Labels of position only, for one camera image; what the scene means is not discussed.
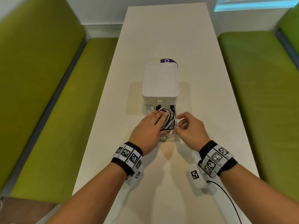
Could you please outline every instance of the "table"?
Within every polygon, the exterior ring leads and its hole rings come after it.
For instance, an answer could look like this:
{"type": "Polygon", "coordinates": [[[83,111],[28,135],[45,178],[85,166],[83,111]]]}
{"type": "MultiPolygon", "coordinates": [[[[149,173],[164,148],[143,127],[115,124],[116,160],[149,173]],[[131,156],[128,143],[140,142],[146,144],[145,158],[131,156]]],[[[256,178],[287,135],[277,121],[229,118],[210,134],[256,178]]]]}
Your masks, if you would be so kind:
{"type": "MultiPolygon", "coordinates": [[[[73,193],[110,162],[144,117],[144,66],[163,58],[178,63],[177,112],[203,120],[211,139],[258,176],[206,4],[129,7],[73,193]]],[[[223,192],[189,184],[188,167],[198,160],[183,142],[159,144],[144,157],[140,183],[122,187],[105,223],[238,223],[223,192]]]]}

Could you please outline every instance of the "wall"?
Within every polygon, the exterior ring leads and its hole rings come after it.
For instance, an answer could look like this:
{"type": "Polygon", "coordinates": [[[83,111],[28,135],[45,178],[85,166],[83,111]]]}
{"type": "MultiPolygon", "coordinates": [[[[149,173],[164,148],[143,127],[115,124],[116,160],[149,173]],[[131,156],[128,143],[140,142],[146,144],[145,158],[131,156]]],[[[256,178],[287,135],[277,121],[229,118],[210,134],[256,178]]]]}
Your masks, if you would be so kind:
{"type": "MultiPolygon", "coordinates": [[[[0,18],[22,0],[0,0],[0,18]]],[[[206,2],[211,17],[217,0],[67,0],[83,25],[123,23],[128,6],[206,2]]]]}
{"type": "Polygon", "coordinates": [[[229,31],[272,30],[288,9],[215,12],[212,22],[216,36],[229,31]]]}

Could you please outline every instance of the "bench backrest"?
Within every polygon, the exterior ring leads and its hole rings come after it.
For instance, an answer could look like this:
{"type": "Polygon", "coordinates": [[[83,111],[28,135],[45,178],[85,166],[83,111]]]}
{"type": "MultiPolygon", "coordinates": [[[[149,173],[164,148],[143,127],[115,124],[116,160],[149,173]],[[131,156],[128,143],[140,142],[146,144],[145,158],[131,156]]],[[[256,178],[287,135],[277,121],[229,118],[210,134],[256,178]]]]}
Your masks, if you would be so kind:
{"type": "Polygon", "coordinates": [[[0,22],[0,191],[84,37],[66,0],[25,0],[0,22]]]}
{"type": "Polygon", "coordinates": [[[299,54],[299,3],[286,13],[278,23],[278,27],[299,54]]]}

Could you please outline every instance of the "purple sticker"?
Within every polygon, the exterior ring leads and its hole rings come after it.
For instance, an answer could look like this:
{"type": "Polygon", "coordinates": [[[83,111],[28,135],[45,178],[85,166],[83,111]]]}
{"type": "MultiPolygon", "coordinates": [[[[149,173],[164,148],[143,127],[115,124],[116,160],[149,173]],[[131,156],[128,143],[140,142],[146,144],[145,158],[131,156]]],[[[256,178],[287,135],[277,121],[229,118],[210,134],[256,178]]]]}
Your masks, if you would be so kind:
{"type": "Polygon", "coordinates": [[[178,63],[172,59],[162,59],[162,60],[160,60],[160,63],[176,63],[178,66],[178,63]]]}

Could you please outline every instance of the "green bench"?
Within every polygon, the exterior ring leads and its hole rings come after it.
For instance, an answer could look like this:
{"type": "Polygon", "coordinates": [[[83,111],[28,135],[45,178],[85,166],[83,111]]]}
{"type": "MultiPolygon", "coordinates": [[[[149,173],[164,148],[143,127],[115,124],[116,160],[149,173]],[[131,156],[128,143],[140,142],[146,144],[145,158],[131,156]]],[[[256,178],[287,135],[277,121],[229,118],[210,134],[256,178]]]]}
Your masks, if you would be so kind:
{"type": "MultiPolygon", "coordinates": [[[[25,0],[0,22],[0,191],[67,80],[85,36],[65,0],[25,0]]],[[[12,197],[64,203],[72,196],[117,41],[87,41],[12,197]]]]}
{"type": "MultiPolygon", "coordinates": [[[[299,5],[279,22],[299,53],[299,5]]],[[[299,72],[272,31],[218,38],[260,177],[299,202],[299,72]]]]}

